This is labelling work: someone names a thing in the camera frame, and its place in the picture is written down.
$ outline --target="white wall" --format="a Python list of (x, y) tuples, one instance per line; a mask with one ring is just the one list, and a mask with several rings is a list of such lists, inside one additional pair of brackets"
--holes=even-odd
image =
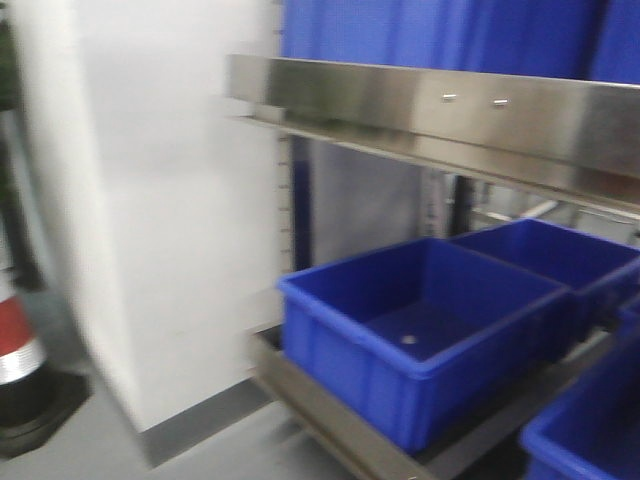
[(274, 133), (225, 118), (268, 0), (13, 0), (34, 171), (66, 293), (140, 430), (246, 377), (277, 318)]

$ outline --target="black rubber base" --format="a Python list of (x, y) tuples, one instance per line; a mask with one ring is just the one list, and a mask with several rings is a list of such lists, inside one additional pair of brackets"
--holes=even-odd
[(16, 457), (44, 445), (84, 401), (90, 391), (84, 377), (51, 372), (55, 397), (35, 419), (18, 426), (0, 426), (0, 456)]

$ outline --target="metal frame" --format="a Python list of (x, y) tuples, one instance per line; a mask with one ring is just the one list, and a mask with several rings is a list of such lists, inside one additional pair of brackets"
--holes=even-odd
[[(511, 215), (471, 212), (485, 221), (544, 215), (562, 201), (640, 218), (640, 86), (250, 56), (231, 57), (230, 67), (230, 96), (253, 104), (245, 121), (551, 199)], [(296, 181), (304, 187), (294, 175), (294, 230)], [(469, 220), (465, 183), (455, 232)], [(430, 202), (423, 199), (427, 229), (438, 227)], [(308, 263), (296, 251), (296, 267)], [(533, 372), (414, 457), (286, 360), (279, 344), (278, 326), (252, 335), (255, 380), (357, 477), (452, 480), (512, 437), (610, 339), (601, 332)]]
[(508, 389), (427, 450), (410, 457), (288, 361), (280, 326), (250, 337), (254, 379), (362, 480), (452, 480), (528, 421), (610, 347), (600, 332), (562, 362), (541, 368)]

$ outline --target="reflective stripe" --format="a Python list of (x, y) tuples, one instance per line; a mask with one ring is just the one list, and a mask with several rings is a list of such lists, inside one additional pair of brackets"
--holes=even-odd
[(16, 294), (7, 274), (0, 271), (0, 302), (10, 299)]
[(0, 357), (0, 385), (15, 382), (35, 372), (46, 358), (37, 339), (32, 339), (18, 350)]

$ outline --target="metal tray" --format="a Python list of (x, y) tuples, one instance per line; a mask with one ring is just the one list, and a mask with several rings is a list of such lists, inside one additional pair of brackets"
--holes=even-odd
[(532, 372), (414, 456), (398, 449), (287, 360), (280, 348), (279, 325), (251, 335), (250, 355), (255, 381), (360, 479), (510, 480), (523, 475), (526, 463), (517, 446), (519, 428), (606, 353), (611, 343), (607, 333), (597, 332), (562, 362)]

